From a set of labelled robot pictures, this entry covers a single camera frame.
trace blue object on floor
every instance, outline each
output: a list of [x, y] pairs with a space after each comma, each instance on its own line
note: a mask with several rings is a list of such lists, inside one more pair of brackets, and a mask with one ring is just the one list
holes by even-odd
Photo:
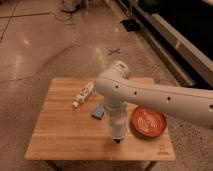
[[104, 116], [104, 106], [102, 103], [99, 103], [99, 105], [91, 112], [92, 117], [96, 119], [102, 119]]

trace concrete floor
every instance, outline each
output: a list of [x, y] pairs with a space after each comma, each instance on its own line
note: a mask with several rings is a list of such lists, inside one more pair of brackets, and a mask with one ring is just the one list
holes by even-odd
[[[0, 6], [0, 16], [11, 15], [16, 0]], [[60, 0], [21, 0], [14, 15], [55, 13]], [[125, 61], [132, 76], [153, 77], [163, 85], [178, 82], [143, 39], [126, 32], [118, 8], [90, 1], [89, 10], [60, 22], [53, 14], [12, 18], [0, 43], [0, 170], [46, 171], [44, 162], [24, 155], [51, 79], [96, 77], [113, 60]], [[9, 19], [0, 19], [0, 35]], [[120, 48], [120, 54], [108, 50]], [[213, 170], [212, 131], [171, 117], [168, 125], [177, 160], [158, 163], [153, 170]], [[143, 170], [140, 162], [62, 162], [65, 170]]]

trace orange bowl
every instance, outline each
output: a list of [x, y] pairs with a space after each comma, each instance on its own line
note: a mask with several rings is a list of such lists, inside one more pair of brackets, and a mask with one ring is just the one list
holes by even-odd
[[147, 137], [159, 136], [167, 125], [163, 114], [140, 106], [132, 112], [131, 123], [139, 133]]

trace metal rack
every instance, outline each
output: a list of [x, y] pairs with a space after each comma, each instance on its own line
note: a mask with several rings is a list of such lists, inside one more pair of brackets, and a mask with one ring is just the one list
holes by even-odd
[[130, 0], [130, 8], [134, 7], [174, 48], [176, 51], [199, 73], [199, 75], [213, 87], [213, 61], [195, 47], [173, 26], [159, 14], [148, 14], [139, 6], [137, 0]]

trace table leg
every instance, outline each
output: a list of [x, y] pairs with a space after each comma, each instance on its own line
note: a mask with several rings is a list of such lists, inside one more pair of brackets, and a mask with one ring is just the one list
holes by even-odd
[[144, 171], [151, 171], [152, 168], [157, 164], [156, 161], [151, 161], [148, 166], [144, 169]]
[[45, 162], [47, 163], [47, 165], [49, 167], [51, 167], [54, 171], [62, 171], [62, 168], [57, 166], [57, 164], [55, 164], [53, 161], [50, 160], [45, 160]]

